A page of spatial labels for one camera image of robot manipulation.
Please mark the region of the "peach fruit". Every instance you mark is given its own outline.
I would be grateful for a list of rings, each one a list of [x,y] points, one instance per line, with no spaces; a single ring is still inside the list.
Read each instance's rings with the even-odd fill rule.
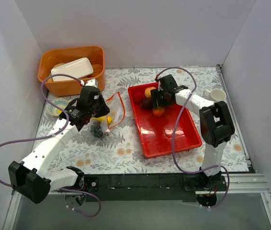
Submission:
[[[146,88],[146,89],[145,89],[145,92],[144,92],[145,97],[146,97],[146,98],[151,98],[151,91],[152,91],[152,90],[155,90],[155,89],[156,89],[155,87],[149,87],[149,88]]]

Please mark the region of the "green orange mango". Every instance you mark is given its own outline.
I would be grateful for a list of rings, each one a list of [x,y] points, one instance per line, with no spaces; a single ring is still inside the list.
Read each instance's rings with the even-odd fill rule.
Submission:
[[[155,117],[161,117],[164,114],[164,112],[165,112],[165,108],[162,108],[162,107],[153,109],[153,115]]]

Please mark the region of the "dark grape bunch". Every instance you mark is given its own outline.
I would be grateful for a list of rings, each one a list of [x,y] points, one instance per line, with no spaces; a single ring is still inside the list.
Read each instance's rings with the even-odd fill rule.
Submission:
[[[100,122],[93,122],[90,126],[90,132],[95,138],[104,138],[105,133]]]

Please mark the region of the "clear zip bag orange zipper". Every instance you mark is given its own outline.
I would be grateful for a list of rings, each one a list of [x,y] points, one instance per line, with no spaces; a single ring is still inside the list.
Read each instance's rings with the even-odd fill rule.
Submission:
[[[110,109],[110,112],[107,116],[110,116],[113,119],[113,122],[110,125],[106,121],[101,123],[105,136],[107,136],[111,131],[114,130],[115,127],[117,127],[120,123],[123,122],[125,118],[125,107],[123,100],[121,98],[121,94],[119,92],[112,95],[105,102]],[[89,123],[90,126],[92,125],[93,122],[96,121],[92,119]]]

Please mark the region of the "red plastic tray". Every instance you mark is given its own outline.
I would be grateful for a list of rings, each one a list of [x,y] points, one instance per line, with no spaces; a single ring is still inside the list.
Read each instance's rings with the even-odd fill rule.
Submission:
[[[146,158],[154,158],[172,153],[172,134],[181,106],[173,105],[165,109],[161,117],[155,117],[150,110],[144,110],[140,104],[133,102],[133,93],[145,92],[146,88],[157,87],[149,83],[128,88],[135,125],[141,141],[143,154]],[[198,148],[202,145],[200,134],[190,112],[185,109],[182,113],[175,135],[175,151],[181,152]]]

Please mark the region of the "wrinkled red fruit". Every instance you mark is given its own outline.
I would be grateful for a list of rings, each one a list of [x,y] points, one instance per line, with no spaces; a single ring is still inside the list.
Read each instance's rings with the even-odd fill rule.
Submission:
[[[143,92],[137,91],[133,93],[133,102],[139,104],[144,100],[146,97]]]

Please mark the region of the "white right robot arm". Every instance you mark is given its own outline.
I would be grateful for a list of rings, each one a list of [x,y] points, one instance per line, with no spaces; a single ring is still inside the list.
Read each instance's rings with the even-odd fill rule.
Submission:
[[[187,86],[179,86],[172,75],[156,78],[158,88],[151,91],[153,108],[182,106],[200,119],[200,133],[205,142],[204,160],[193,172],[194,185],[203,190],[212,189],[221,180],[221,161],[224,149],[235,133],[226,102],[213,102],[194,93]]]

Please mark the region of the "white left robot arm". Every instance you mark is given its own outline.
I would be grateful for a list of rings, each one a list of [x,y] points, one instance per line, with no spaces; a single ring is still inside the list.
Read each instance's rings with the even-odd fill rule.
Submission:
[[[42,202],[49,192],[68,188],[78,192],[84,187],[84,172],[67,166],[56,172],[48,168],[63,147],[93,117],[105,116],[110,109],[97,86],[86,85],[79,98],[71,101],[59,115],[50,137],[42,141],[20,163],[13,161],[9,167],[12,188],[35,204]]]

